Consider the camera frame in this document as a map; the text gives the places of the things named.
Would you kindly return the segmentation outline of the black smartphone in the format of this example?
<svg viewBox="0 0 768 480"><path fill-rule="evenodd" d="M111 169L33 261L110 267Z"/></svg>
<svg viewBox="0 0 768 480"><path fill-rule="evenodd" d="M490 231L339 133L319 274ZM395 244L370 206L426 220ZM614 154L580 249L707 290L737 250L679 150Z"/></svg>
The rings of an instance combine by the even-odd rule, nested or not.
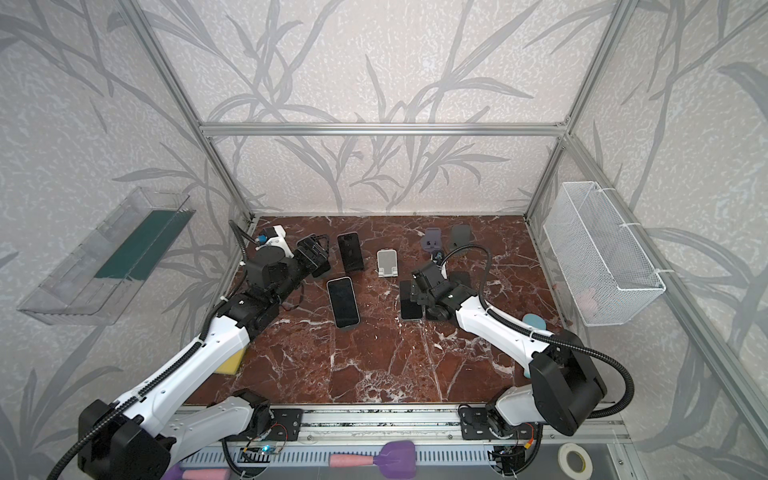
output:
<svg viewBox="0 0 768 480"><path fill-rule="evenodd" d="M440 305L428 307L426 309L426 318L428 320L447 322L453 322L455 320L454 314L449 309Z"/></svg>
<svg viewBox="0 0 768 480"><path fill-rule="evenodd" d="M449 280L459 285L463 285L466 288L472 288L472 281L470 274L466 271L453 271L449 274Z"/></svg>
<svg viewBox="0 0 768 480"><path fill-rule="evenodd" d="M338 235L337 243L344 271L347 274L363 271L365 264L358 233Z"/></svg>

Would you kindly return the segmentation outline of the large smartphone silver edge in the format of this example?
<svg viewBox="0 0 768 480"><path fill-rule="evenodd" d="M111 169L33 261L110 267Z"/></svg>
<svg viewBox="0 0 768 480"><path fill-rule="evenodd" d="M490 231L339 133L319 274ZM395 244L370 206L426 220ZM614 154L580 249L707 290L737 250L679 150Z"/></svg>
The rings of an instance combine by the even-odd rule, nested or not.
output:
<svg viewBox="0 0 768 480"><path fill-rule="evenodd" d="M336 327L345 329L357 326L360 314L351 278L329 280L326 287Z"/></svg>

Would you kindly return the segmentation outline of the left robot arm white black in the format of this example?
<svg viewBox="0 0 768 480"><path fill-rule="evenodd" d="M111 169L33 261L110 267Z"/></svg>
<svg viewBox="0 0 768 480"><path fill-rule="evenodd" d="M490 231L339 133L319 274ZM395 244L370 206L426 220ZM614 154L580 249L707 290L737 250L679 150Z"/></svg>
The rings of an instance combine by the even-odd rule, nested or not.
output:
<svg viewBox="0 0 768 480"><path fill-rule="evenodd" d="M160 479L176 463L229 436L261 436L272 423L269 402L249 391L176 419L178 408L226 360L279 316L308 276L330 268L330 241L309 235L289 248L281 227L257 239L245 261L246 290L219 302L202 332L157 372L115 401L94 401L79 417L78 440L50 477L71 461L93 479Z"/></svg>

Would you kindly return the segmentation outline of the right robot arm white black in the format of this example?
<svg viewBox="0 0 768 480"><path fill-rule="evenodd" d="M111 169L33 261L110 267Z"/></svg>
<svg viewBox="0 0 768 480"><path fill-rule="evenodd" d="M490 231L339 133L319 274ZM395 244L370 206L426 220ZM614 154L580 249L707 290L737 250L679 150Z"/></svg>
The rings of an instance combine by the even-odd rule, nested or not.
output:
<svg viewBox="0 0 768 480"><path fill-rule="evenodd" d="M511 387L486 406L490 430L499 438L522 424L539 423L572 436L606 394L592 358L568 332L537 329L480 298L474 289L447 278L432 262L412 272L411 299L441 321L484 339L511 357L530 383Z"/></svg>

